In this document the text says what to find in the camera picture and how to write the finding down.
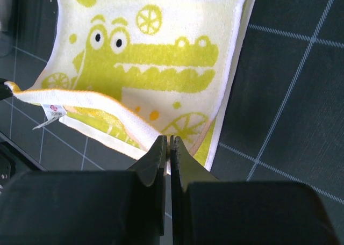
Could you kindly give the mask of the yellow crocodile print towel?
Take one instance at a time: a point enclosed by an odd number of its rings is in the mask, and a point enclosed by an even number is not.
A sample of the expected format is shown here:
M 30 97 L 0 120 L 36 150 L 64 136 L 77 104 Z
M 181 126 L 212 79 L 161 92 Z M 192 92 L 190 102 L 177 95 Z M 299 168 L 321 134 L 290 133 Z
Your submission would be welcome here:
M 133 159 L 179 136 L 210 170 L 255 0 L 57 0 L 52 54 L 17 99 Z

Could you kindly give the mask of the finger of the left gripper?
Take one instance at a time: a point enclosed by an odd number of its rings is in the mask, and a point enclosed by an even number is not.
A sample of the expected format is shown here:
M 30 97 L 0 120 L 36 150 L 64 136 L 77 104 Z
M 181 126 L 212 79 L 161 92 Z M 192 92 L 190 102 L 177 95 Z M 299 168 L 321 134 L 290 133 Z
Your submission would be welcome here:
M 6 79 L 0 78 L 0 100 L 5 100 L 13 96 L 12 90 L 5 84 Z

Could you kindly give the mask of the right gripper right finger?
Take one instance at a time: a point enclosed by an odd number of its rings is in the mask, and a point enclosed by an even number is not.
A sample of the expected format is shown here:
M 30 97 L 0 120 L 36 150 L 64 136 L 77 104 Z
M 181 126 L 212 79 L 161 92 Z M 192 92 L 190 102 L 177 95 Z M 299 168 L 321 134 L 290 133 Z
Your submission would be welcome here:
M 220 181 L 170 138 L 174 244 L 339 244 L 316 194 L 290 181 Z

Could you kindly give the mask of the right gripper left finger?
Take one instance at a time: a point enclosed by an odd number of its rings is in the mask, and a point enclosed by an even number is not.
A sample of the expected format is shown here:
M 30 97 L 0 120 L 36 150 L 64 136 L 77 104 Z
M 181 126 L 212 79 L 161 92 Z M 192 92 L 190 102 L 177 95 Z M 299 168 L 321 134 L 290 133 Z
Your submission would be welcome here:
M 126 170 L 16 172 L 1 190 L 1 244 L 159 244 L 167 138 Z

